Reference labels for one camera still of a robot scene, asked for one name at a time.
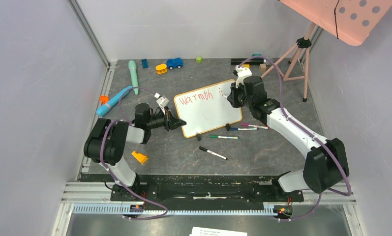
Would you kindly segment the yellow framed whiteboard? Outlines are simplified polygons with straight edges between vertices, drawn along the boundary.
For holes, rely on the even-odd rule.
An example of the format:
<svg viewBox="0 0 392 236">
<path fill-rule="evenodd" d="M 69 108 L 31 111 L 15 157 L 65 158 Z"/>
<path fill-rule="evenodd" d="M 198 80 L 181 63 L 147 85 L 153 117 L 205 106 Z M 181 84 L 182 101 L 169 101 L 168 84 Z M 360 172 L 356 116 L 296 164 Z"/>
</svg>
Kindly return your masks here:
<svg viewBox="0 0 392 236">
<path fill-rule="evenodd" d="M 226 80 L 174 97 L 178 117 L 187 122 L 181 127 L 184 137 L 191 138 L 242 120 L 242 110 L 232 107 L 221 96 L 230 94 L 233 82 L 233 79 Z"/>
</svg>

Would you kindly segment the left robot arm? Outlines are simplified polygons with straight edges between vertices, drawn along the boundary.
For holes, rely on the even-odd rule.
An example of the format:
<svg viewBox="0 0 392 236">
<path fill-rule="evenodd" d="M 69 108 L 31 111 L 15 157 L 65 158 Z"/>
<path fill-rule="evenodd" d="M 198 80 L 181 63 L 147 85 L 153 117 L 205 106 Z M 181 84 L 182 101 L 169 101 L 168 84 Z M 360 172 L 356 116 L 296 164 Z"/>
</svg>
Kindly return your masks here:
<svg viewBox="0 0 392 236">
<path fill-rule="evenodd" d="M 84 144 L 83 153 L 92 162 L 112 173 L 117 185 L 124 185 L 123 194 L 129 200 L 136 200 L 141 196 L 142 188 L 135 183 L 137 174 L 123 157 L 125 144 L 146 144 L 153 129 L 163 127 L 171 131 L 187 123 L 172 114 L 168 107 L 154 113 L 149 104 L 141 103 L 135 107 L 132 124 L 99 118 Z"/>
</svg>

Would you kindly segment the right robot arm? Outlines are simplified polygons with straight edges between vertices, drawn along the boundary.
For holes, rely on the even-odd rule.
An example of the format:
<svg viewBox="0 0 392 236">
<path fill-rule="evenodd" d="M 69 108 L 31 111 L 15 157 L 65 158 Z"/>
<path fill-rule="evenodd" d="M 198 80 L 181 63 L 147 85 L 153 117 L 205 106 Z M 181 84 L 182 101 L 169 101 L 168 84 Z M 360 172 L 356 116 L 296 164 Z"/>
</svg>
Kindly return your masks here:
<svg viewBox="0 0 392 236">
<path fill-rule="evenodd" d="M 306 189 L 317 194 L 329 190 L 344 196 L 351 195 L 347 156 L 340 139 L 329 140 L 304 126 L 280 102 L 268 98 L 259 76 L 249 76 L 241 84 L 234 82 L 230 89 L 227 100 L 232 107 L 247 107 L 255 119 L 282 135 L 305 158 L 302 170 L 277 178 L 276 184 L 271 187 L 271 194 L 276 200 L 283 201 L 291 192 Z"/>
</svg>

